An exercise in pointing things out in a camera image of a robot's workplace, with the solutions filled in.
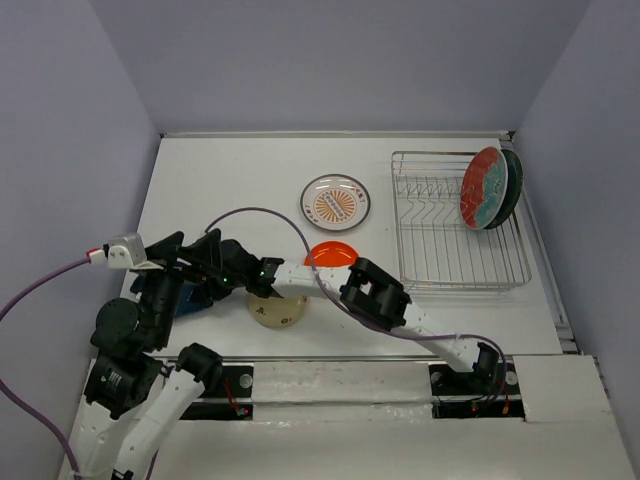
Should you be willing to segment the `dark blue plate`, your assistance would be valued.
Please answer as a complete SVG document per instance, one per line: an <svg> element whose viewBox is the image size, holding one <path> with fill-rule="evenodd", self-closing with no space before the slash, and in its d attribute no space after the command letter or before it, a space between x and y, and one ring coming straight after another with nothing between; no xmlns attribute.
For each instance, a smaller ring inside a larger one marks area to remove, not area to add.
<svg viewBox="0 0 640 480"><path fill-rule="evenodd" d="M129 292L138 298L145 285L145 278L138 276L131 286ZM206 297L203 291L196 285L185 283L182 286L180 297L176 306L175 317L185 317L190 314L201 312L210 308L214 301Z"/></svg>

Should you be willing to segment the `cream plate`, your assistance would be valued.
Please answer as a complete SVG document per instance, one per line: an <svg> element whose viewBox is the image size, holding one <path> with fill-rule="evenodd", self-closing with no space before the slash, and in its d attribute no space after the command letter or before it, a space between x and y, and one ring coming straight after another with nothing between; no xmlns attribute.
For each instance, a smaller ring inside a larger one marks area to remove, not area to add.
<svg viewBox="0 0 640 480"><path fill-rule="evenodd" d="M281 329L300 321L307 310L307 296L287 298L261 298L247 294L248 310L252 318L260 325L272 329Z"/></svg>

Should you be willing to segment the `white plate orange sunburst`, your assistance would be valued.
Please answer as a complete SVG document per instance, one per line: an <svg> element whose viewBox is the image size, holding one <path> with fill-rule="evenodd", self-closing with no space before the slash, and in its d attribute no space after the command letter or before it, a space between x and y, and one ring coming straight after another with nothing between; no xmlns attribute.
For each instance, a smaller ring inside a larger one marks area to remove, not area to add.
<svg viewBox="0 0 640 480"><path fill-rule="evenodd" d="M328 232L345 232L361 225L372 207L366 187L341 174L319 176L308 183L299 200L305 219Z"/></svg>

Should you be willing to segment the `red and teal floral plate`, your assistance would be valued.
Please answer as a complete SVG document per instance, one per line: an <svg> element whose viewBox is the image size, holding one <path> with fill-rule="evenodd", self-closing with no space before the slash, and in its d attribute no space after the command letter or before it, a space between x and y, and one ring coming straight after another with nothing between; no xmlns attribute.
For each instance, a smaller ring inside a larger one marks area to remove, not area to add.
<svg viewBox="0 0 640 480"><path fill-rule="evenodd" d="M506 158L495 147L486 147L469 163L460 189L459 210L467 227L482 230L497 216L508 185Z"/></svg>

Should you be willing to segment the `teal glazed plate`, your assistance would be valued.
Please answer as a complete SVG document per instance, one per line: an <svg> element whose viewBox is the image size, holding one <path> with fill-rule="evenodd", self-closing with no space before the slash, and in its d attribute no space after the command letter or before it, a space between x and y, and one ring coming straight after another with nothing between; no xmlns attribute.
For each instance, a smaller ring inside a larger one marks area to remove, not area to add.
<svg viewBox="0 0 640 480"><path fill-rule="evenodd" d="M502 205L494 219L486 227L486 230L499 227L511 216L519 201L523 188L524 174L519 156L512 149L502 149L501 153L507 163L507 188Z"/></svg>

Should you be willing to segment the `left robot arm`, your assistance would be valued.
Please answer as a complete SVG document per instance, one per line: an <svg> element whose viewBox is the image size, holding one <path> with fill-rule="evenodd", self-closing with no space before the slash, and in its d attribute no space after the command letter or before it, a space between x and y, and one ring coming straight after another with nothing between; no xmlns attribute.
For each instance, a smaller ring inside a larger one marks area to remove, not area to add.
<svg viewBox="0 0 640 480"><path fill-rule="evenodd" d="M138 300L115 298L96 316L90 338L98 356L89 371L74 428L70 473L77 479L134 479L199 395L221 383L222 358L193 343L179 354L168 383L151 407L144 406L163 364L152 354L165 348L184 284L201 286L223 265L221 234L213 230L186 246L175 232L144 246L139 234L110 240L88 251L92 264L130 270L143 277Z"/></svg>

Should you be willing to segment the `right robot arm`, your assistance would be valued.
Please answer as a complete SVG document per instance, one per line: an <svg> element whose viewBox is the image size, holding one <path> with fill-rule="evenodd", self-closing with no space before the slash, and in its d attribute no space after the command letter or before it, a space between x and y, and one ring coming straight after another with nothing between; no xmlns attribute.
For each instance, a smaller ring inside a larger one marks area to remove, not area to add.
<svg viewBox="0 0 640 480"><path fill-rule="evenodd" d="M409 340L439 356L470 391L482 392L496 382L501 349L476 334L448 333L415 304L404 286L369 259L350 266L313 268L281 258L258 258L214 230L177 249L184 271L195 284L193 298L211 305L243 288L260 298L325 298L361 325L384 335Z"/></svg>

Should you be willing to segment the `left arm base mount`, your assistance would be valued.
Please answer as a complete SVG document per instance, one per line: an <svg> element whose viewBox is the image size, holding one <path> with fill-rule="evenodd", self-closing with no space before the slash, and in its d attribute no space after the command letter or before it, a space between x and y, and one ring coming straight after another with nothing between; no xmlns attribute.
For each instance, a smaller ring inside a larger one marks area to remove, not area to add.
<svg viewBox="0 0 640 480"><path fill-rule="evenodd" d="M181 416L183 421L248 421L253 419L254 365L224 363L218 384L207 388Z"/></svg>

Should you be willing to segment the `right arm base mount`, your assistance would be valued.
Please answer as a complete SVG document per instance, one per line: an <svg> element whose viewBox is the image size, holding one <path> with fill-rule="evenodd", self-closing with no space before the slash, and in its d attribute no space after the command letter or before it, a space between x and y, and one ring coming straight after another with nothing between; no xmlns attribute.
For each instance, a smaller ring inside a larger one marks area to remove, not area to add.
<svg viewBox="0 0 640 480"><path fill-rule="evenodd" d="M495 386L472 385L471 376L457 373L445 363L429 365L434 419L525 418L515 365L507 363L507 376L498 367Z"/></svg>

